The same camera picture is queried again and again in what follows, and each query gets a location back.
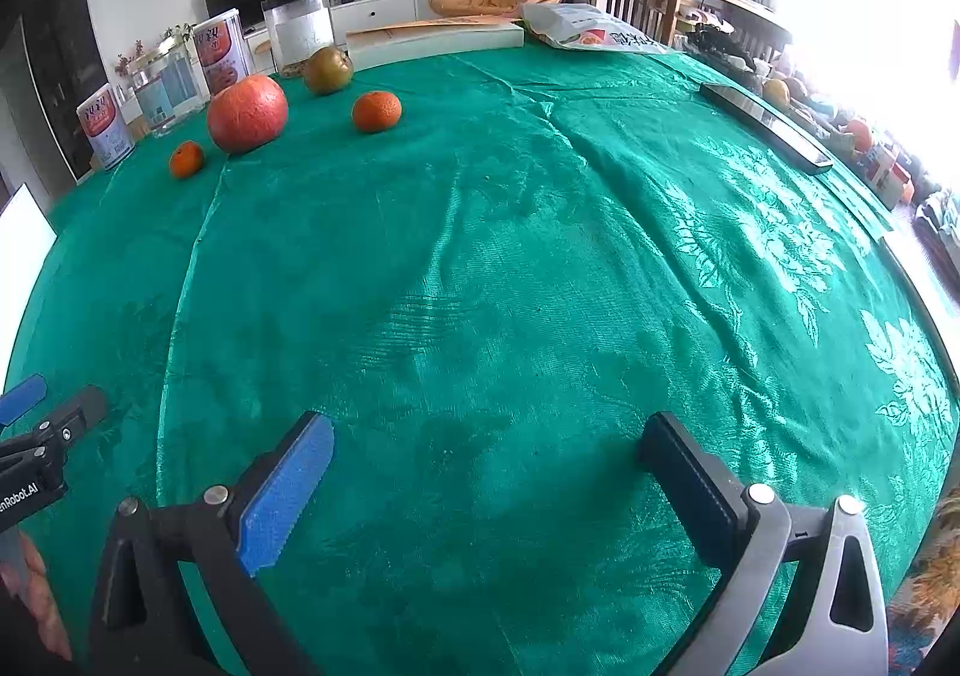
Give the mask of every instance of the blue gripper pad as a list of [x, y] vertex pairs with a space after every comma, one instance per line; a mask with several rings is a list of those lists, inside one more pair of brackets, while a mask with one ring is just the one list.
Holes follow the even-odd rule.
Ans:
[[314, 415], [240, 518], [237, 557], [248, 575], [271, 567], [333, 457], [333, 423]]
[[0, 428], [8, 427], [47, 396], [42, 375], [31, 375], [0, 396]]

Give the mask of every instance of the orange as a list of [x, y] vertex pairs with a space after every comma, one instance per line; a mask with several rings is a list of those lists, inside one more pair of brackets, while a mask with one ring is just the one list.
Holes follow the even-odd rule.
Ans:
[[853, 148], [866, 153], [874, 146], [874, 133], [870, 131], [867, 121], [853, 118], [843, 129], [845, 134], [853, 134]]
[[389, 91], [371, 91], [353, 102], [353, 124], [367, 134], [396, 126], [400, 120], [400, 99]]
[[782, 80], [767, 80], [763, 84], [763, 100], [773, 104], [782, 113], [790, 111], [790, 88]]
[[178, 145], [170, 157], [170, 174], [182, 180], [203, 169], [203, 150], [193, 140]]

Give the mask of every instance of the tin can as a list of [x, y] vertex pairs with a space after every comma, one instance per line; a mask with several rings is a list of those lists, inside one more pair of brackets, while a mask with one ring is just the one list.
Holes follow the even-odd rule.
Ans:
[[116, 166], [133, 150], [133, 138], [109, 83], [80, 104], [77, 116], [104, 169]]
[[243, 38], [240, 13], [236, 9], [195, 26], [193, 44], [211, 97], [251, 73], [253, 59]]

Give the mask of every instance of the plastic container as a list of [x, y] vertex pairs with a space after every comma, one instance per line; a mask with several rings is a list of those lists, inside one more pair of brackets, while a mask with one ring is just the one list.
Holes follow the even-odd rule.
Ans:
[[193, 44], [211, 97], [251, 73], [253, 57], [243, 38], [240, 13], [236, 9], [195, 26]]
[[133, 150], [133, 138], [109, 83], [80, 104], [77, 116], [104, 169], [116, 166]]
[[877, 185], [877, 181], [882, 179], [887, 172], [890, 171], [891, 167], [896, 164], [894, 154], [883, 145], [874, 145], [871, 147], [861, 161], [863, 161], [864, 164], [864, 174], [867, 182], [874, 187]]
[[904, 196], [904, 190], [910, 182], [910, 175], [907, 174], [899, 164], [894, 164], [886, 171], [880, 179], [877, 179], [877, 198], [883, 202], [887, 210], [893, 210], [901, 198]]
[[163, 40], [133, 62], [131, 78], [140, 111], [157, 135], [166, 134], [203, 106], [190, 68], [190, 53], [177, 37]]
[[266, 0], [263, 19], [281, 77], [297, 77], [307, 59], [334, 44], [330, 11], [323, 0]]

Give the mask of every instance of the door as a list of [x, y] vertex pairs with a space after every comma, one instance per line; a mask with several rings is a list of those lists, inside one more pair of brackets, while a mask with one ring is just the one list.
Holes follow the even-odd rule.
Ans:
[[0, 167], [11, 193], [26, 184], [45, 213], [77, 185], [37, 98], [19, 20], [0, 47]]
[[107, 82], [86, 0], [34, 0], [23, 13], [23, 31], [37, 94], [79, 178], [90, 169], [93, 148], [77, 107]]

